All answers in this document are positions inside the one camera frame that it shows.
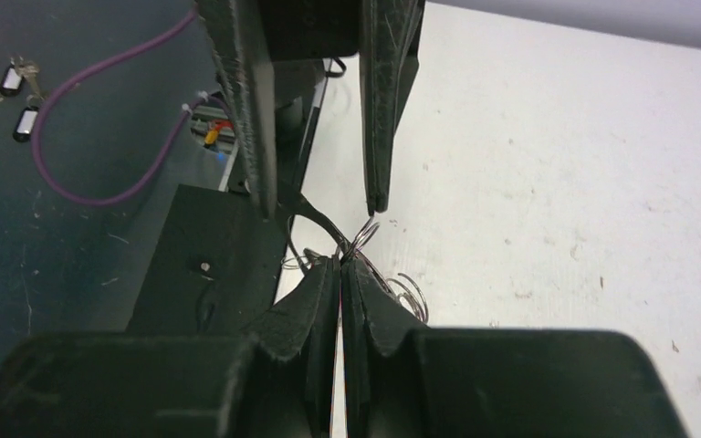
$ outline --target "white table surface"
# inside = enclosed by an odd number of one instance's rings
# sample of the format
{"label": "white table surface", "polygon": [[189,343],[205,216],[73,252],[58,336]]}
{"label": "white table surface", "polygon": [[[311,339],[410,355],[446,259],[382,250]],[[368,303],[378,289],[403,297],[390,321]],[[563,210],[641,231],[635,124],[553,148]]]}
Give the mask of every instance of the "white table surface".
{"label": "white table surface", "polygon": [[[429,4],[419,58],[365,253],[417,279],[435,327],[631,335],[701,437],[701,51]],[[314,144],[304,193],[353,235],[355,59]],[[305,221],[294,236],[334,249]]]}

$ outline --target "keychain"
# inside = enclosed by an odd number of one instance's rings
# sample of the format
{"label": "keychain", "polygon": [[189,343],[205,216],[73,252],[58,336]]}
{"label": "keychain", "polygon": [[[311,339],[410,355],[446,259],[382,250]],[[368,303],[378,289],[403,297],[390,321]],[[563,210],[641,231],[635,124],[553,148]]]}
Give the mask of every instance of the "keychain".
{"label": "keychain", "polygon": [[4,77],[1,78],[0,93],[6,98],[11,98],[20,94],[23,89],[23,77],[17,72],[17,65],[14,59],[9,67],[4,72]]}
{"label": "keychain", "polygon": [[44,100],[44,91],[38,86],[37,76],[39,71],[41,71],[41,69],[34,61],[26,61],[20,58],[20,63],[16,65],[17,74],[28,82],[31,93],[40,100]]}
{"label": "keychain", "polygon": [[20,117],[17,119],[15,131],[12,132],[12,138],[15,139],[15,141],[25,143],[31,140],[31,132],[34,130],[34,124],[38,117],[38,105],[31,104],[32,100],[41,101],[41,98],[32,94],[26,99],[26,107],[20,111]]}

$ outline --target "coiled wire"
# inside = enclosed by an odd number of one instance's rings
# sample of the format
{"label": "coiled wire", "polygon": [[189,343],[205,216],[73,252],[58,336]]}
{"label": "coiled wire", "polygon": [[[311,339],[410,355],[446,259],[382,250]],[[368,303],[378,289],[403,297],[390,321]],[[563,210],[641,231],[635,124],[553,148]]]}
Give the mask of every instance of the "coiled wire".
{"label": "coiled wire", "polygon": [[[372,237],[377,233],[380,228],[380,223],[375,222],[374,216],[370,217],[366,224],[359,230],[359,232],[353,237],[350,242],[350,247],[348,252],[343,254],[341,248],[338,246],[334,255],[341,257],[340,260],[344,261],[351,257],[351,255],[357,256],[361,261],[366,264],[374,275],[378,277],[378,281],[383,285],[383,290],[385,294],[391,299],[399,303],[400,306],[406,308],[412,313],[418,320],[424,324],[428,323],[428,303],[426,303],[423,290],[418,286],[417,282],[413,280],[412,277],[406,275],[404,272],[399,272],[396,275],[403,279],[400,280],[396,277],[386,277],[384,276],[377,266],[374,265],[372,261],[361,251],[364,246],[366,246]],[[300,269],[300,262],[307,264],[312,267],[312,261],[315,260],[317,254],[311,251],[309,248],[305,248],[305,255],[294,256],[291,258],[285,258],[282,260],[281,265],[286,270]],[[392,286],[397,286],[401,289],[400,292],[393,290]]]}

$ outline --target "purple cable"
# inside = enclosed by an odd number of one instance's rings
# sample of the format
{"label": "purple cable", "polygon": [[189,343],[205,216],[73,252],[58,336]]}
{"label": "purple cable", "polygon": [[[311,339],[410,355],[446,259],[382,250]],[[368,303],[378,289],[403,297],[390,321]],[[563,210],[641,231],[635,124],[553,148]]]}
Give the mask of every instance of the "purple cable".
{"label": "purple cable", "polygon": [[[107,68],[114,67],[122,62],[137,57],[143,52],[161,46],[166,41],[181,33],[181,31],[183,31],[187,26],[189,26],[190,23],[194,21],[194,18],[195,12],[193,10],[190,11],[190,13],[187,14],[176,26],[174,26],[172,29],[168,30],[164,34],[157,36],[156,38],[147,41],[143,44],[139,44],[138,46],[133,47],[123,53],[120,53],[119,55],[110,57],[109,59],[100,61],[98,64],[83,69],[52,92],[47,101],[44,102],[44,105],[42,106],[41,110],[38,112],[36,124],[33,129],[33,134],[31,135],[31,151],[33,152],[34,163],[36,164],[39,174],[41,174],[41,177],[44,178],[44,181],[47,182],[47,185],[49,185],[49,187],[52,190],[54,190],[64,198],[73,201],[74,203],[80,203],[82,205],[91,207],[104,207],[115,203],[121,203],[122,201],[131,198],[134,194],[143,190],[143,188],[154,177],[157,171],[160,170],[160,167],[162,166],[162,164],[168,156],[168,152],[173,146],[173,142],[175,141],[176,137],[181,131],[182,126],[190,116],[190,113],[188,111],[183,112],[183,115],[179,119],[178,123],[176,123],[176,125],[173,127],[170,134],[168,134],[168,138],[165,141],[165,144],[163,144],[162,148],[160,149],[160,152],[157,154],[157,158],[154,160],[152,167],[150,167],[149,170],[146,171],[146,173],[131,188],[125,190],[120,194],[105,199],[93,199],[79,196],[70,192],[65,187],[60,185],[59,182],[55,181],[55,179],[49,173],[49,170],[47,169],[47,164],[44,162],[44,157],[42,156],[41,131],[44,128],[44,123],[47,121],[47,116],[49,116],[49,112],[52,110],[52,107],[54,107],[55,104],[58,103],[58,100],[60,100],[60,98],[65,96],[66,93],[68,93],[70,90],[76,87],[78,83],[91,76],[97,75],[98,73]],[[222,110],[226,113],[227,117],[232,117],[232,113],[229,111],[229,108],[222,100],[213,96],[209,96],[208,98],[214,103],[220,105],[222,107]],[[199,98],[194,102],[190,103],[190,110],[194,110],[195,108],[197,108],[198,105],[200,105],[204,101],[204,98]]]}

